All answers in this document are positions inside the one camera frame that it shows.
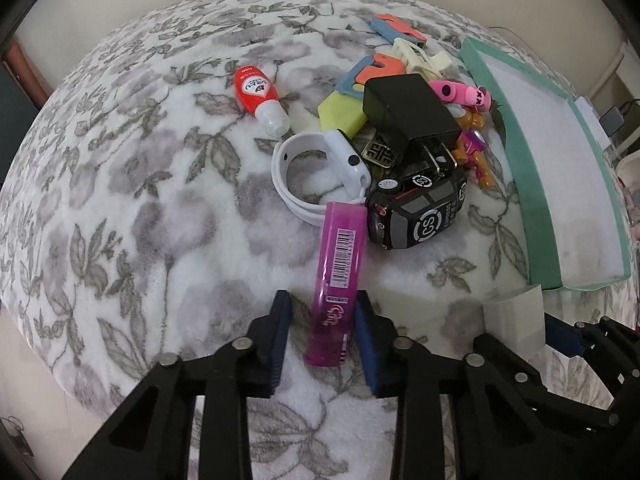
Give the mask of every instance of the sticker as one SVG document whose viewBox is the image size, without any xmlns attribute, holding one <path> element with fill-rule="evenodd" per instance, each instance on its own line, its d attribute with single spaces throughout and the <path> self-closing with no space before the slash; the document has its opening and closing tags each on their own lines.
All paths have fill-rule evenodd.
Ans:
<svg viewBox="0 0 640 480">
<path fill-rule="evenodd" d="M 264 97 L 271 88 L 271 83 L 268 79 L 263 78 L 260 75 L 252 75 L 242 82 L 242 91 L 249 95 L 259 95 Z"/>
<path fill-rule="evenodd" d="M 326 319 L 322 322 L 324 326 L 337 325 L 344 315 L 344 309 L 340 305 L 334 305 L 326 311 Z"/>
<path fill-rule="evenodd" d="M 424 175 L 414 175 L 414 177 L 411 180 L 414 181 L 414 184 L 416 186 L 420 186 L 420 187 L 431 187 L 431 185 L 433 184 L 431 179 L 428 176 L 424 176 Z"/>
<path fill-rule="evenodd" d="M 351 229 L 338 229 L 335 238 L 334 264 L 331 268 L 331 281 L 329 282 L 329 286 L 349 288 L 355 239 L 356 231 Z"/>
<path fill-rule="evenodd" d="M 347 304 L 349 303 L 349 298 L 342 298 L 340 296 L 327 296 L 326 300 L 329 303 L 340 303 L 340 304 Z"/>
<path fill-rule="evenodd" d="M 442 215 L 437 209 L 424 213 L 415 223 L 414 238 L 416 242 L 423 242 L 431 238 L 442 223 Z"/>
<path fill-rule="evenodd" d="M 378 183 L 380 189 L 394 189 L 398 187 L 398 181 L 392 178 L 386 178 Z"/>
</svg>

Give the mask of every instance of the blue plastic piece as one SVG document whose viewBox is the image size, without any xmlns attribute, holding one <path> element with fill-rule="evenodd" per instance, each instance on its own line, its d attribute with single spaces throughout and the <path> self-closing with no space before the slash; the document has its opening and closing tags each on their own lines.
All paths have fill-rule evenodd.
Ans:
<svg viewBox="0 0 640 480">
<path fill-rule="evenodd" d="M 353 89 L 353 85 L 356 84 L 356 76 L 362 72 L 362 69 L 366 66 L 373 65 L 373 56 L 365 56 L 356 65 L 349 70 L 335 86 L 335 89 L 341 94 L 350 95 L 356 99 L 364 98 L 364 92 Z"/>
<path fill-rule="evenodd" d="M 360 302 L 356 302 L 356 313 L 354 317 L 354 332 L 356 336 L 356 345 L 360 352 L 360 361 L 362 362 L 362 371 L 367 386 L 374 395 L 378 394 L 379 365 L 378 353 L 373 344 L 373 337 L 369 331 L 367 321 L 362 313 Z"/>
<path fill-rule="evenodd" d="M 282 364 L 284 362 L 284 351 L 287 347 L 287 336 L 289 335 L 289 326 L 293 317 L 293 305 L 291 296 L 286 291 L 278 291 L 275 301 L 280 302 L 281 311 L 280 319 L 276 327 L 273 345 L 271 347 L 271 388 L 275 390 L 280 384 L 280 376 L 282 375 Z"/>
<path fill-rule="evenodd" d="M 545 314 L 545 339 L 551 348 L 569 358 L 584 354 L 580 333 L 570 324 L 549 314 Z"/>
<path fill-rule="evenodd" d="M 411 43 L 416 44 L 420 48 L 424 47 L 425 42 L 419 40 L 418 38 L 414 38 L 413 36 L 409 36 L 404 32 L 398 32 L 391 25 L 389 25 L 385 20 L 380 18 L 373 17 L 369 22 L 369 27 L 375 30 L 380 36 L 385 38 L 389 43 L 393 43 L 396 38 L 402 38 L 403 40 L 411 41 Z"/>
</svg>

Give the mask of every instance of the black power adapter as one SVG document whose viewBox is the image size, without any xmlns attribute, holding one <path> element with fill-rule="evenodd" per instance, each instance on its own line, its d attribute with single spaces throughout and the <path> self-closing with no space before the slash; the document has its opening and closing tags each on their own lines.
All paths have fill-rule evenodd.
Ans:
<svg viewBox="0 0 640 480">
<path fill-rule="evenodd" d="M 420 74 L 369 79 L 362 111 L 404 166 L 431 159 L 437 168 L 436 160 L 454 148 L 462 132 Z"/>
</svg>

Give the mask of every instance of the barcode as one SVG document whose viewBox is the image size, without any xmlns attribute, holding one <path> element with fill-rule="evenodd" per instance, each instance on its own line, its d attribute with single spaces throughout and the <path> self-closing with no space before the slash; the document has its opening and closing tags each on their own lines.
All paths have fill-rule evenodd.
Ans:
<svg viewBox="0 0 640 480">
<path fill-rule="evenodd" d="M 338 304 L 347 304 L 347 303 L 349 303 L 349 298 L 342 298 L 340 296 L 327 296 L 326 300 L 329 303 L 338 303 Z"/>
<path fill-rule="evenodd" d="M 351 274 L 351 261 L 353 260 L 353 243 L 356 239 L 356 231 L 338 229 L 335 239 L 334 264 L 331 268 L 331 280 L 329 286 L 348 288 Z"/>
</svg>

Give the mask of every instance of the black toy car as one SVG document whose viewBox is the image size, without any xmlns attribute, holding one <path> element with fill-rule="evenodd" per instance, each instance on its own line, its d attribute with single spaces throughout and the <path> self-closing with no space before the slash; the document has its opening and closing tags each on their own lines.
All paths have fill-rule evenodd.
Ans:
<svg viewBox="0 0 640 480">
<path fill-rule="evenodd" d="M 380 180 L 367 197 L 369 237 L 385 249 L 405 249 L 449 227 L 466 194 L 464 168 L 434 178 L 416 173 Z"/>
</svg>

